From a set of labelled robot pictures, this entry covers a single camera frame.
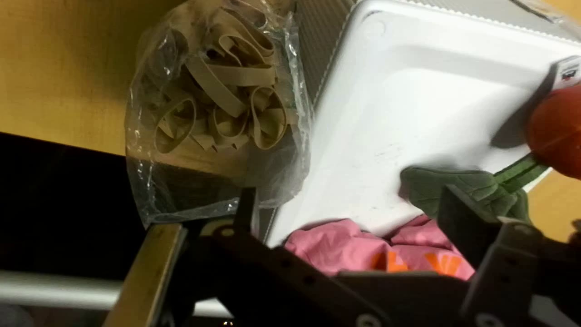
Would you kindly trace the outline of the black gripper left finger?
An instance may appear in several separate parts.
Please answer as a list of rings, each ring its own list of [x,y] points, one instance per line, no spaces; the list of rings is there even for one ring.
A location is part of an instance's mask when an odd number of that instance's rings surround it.
[[[279,290],[286,281],[282,252],[271,250],[253,233],[259,217],[257,192],[244,190],[235,215],[211,221],[201,230],[201,272],[213,290]]]

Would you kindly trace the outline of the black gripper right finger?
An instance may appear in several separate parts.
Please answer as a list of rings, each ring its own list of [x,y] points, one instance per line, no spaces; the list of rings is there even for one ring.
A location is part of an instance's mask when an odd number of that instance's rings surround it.
[[[476,270],[460,310],[466,327],[535,327],[531,302],[540,268],[542,233],[498,219],[457,186],[442,193],[438,224]]]

